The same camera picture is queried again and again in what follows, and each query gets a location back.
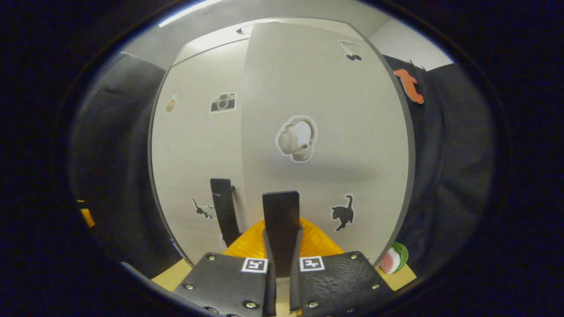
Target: screw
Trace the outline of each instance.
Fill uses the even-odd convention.
[[[248,309],[255,309],[258,307],[258,305],[255,302],[246,302],[245,307],[247,307]]]

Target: ceiling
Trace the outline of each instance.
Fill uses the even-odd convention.
[[[155,25],[122,50],[169,69],[187,42],[218,29],[267,17],[322,17],[343,21],[366,37],[390,20],[387,14],[355,0],[224,0],[162,28]]]

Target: cabinet door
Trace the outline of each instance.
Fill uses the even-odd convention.
[[[157,101],[151,143],[155,187],[173,235],[194,263],[206,252],[223,251],[216,217],[197,213],[192,200],[213,213],[210,178],[230,178],[239,229],[247,228],[239,103],[247,42],[218,46],[173,66]],[[212,112],[212,98],[225,93],[236,93],[235,108]],[[173,95],[176,105],[167,113]]]
[[[345,251],[359,250],[376,261],[403,220],[414,159],[403,96],[378,55],[366,42],[326,29],[256,24],[241,92],[249,223],[263,219],[262,193],[297,190],[301,217]],[[314,153],[303,163],[284,156],[276,140],[296,115],[311,117],[318,130]],[[302,145],[309,128],[299,125]],[[347,195],[353,197],[351,208]],[[339,231],[332,207],[353,211],[353,219],[338,213],[346,221]]]

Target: black cloth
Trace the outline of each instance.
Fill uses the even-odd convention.
[[[111,259],[153,278],[181,259],[153,198],[148,130],[165,71],[121,52],[99,72],[74,119],[68,168]]]
[[[407,263],[421,278],[456,254],[486,207],[494,172],[493,122],[483,96],[457,64],[425,71],[384,57],[393,70],[407,70],[424,97],[418,104],[406,95],[416,167],[411,202],[396,238],[407,247]]]

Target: watermelon slice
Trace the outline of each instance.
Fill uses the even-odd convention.
[[[394,242],[391,248],[384,255],[382,262],[380,262],[380,268],[386,274],[393,274],[402,269],[402,267],[407,263],[409,253],[405,245],[401,243]]]

